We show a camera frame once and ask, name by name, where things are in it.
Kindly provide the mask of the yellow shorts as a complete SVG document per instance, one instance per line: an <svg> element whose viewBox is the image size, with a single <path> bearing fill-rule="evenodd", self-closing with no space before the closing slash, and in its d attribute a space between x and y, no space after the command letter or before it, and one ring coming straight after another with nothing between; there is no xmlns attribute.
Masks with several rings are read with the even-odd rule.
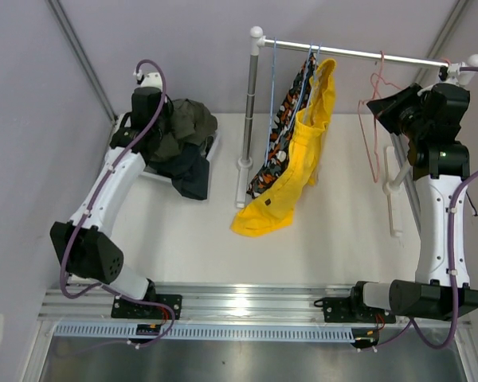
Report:
<svg viewBox="0 0 478 382"><path fill-rule="evenodd" d="M296 203L305 186L316 183L323 142L335 106L335 68L333 59L325 59L319 64L308 122L303 122L305 108L296 113L288 168L271 188L236 214L231 225L234 233L258 237L292 224Z"/></svg>

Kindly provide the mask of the dark navy shorts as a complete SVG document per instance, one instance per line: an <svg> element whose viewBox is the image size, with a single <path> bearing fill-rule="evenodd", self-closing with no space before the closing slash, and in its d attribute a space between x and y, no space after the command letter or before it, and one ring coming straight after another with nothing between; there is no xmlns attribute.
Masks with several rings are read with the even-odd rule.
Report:
<svg viewBox="0 0 478 382"><path fill-rule="evenodd" d="M151 162L159 174L171 179L171 184L185 198L204 201L208 198L210 163L202 157L200 147L185 143L181 154L165 162Z"/></svg>

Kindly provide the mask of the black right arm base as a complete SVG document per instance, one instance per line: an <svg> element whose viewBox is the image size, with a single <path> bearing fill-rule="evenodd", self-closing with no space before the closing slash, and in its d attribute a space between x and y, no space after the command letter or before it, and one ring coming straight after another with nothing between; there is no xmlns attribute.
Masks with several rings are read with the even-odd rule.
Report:
<svg viewBox="0 0 478 382"><path fill-rule="evenodd" d="M379 308L355 305L351 297L327 297L313 302L329 323L394 324L396 316Z"/></svg>

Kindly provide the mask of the olive green shorts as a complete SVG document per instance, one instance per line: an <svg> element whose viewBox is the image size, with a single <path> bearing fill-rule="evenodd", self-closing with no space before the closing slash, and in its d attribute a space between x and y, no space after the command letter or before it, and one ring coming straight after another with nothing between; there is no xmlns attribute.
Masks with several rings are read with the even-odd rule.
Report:
<svg viewBox="0 0 478 382"><path fill-rule="evenodd" d="M166 162L179 156L186 144L202 147L217 131L217 118L203 104L192 99L175 99L169 126L149 162Z"/></svg>

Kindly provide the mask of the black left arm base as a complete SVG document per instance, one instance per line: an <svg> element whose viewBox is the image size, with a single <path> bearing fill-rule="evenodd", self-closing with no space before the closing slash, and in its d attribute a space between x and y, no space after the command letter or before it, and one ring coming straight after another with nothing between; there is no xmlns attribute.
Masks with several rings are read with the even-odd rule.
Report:
<svg viewBox="0 0 478 382"><path fill-rule="evenodd" d="M171 314L167 310L169 306L174 311L175 320L180 319L183 297L180 294L158 294L157 304L161 306L148 306L136 302L129 302L123 298L117 298L112 306L111 317L116 319L136 320L171 320Z"/></svg>

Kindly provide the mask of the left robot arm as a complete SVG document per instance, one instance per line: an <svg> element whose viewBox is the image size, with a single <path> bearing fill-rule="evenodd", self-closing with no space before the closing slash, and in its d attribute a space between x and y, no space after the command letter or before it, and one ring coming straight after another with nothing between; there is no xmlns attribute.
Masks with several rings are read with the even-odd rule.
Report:
<svg viewBox="0 0 478 382"><path fill-rule="evenodd" d="M89 194L67 222L55 222L51 227L65 297L79 296L66 288L69 276L75 275L91 281L91 288L103 287L129 300L129 309L139 318L149 318L156 311L154 283L125 265L123 252L111 234L130 188L159 148L172 111L160 88L136 88L131 111L113 134L104 166Z"/></svg>

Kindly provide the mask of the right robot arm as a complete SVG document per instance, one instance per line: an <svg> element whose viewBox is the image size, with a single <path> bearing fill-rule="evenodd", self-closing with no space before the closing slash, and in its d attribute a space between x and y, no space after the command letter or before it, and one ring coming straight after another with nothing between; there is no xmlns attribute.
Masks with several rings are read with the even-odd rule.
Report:
<svg viewBox="0 0 478 382"><path fill-rule="evenodd" d="M456 138L469 103L468 90L447 83L411 84L368 102L388 132L409 140L407 159L420 204L420 255L413 281L356 283L347 303L353 319L365 321L380 309L450 322L478 309L464 255L469 151Z"/></svg>

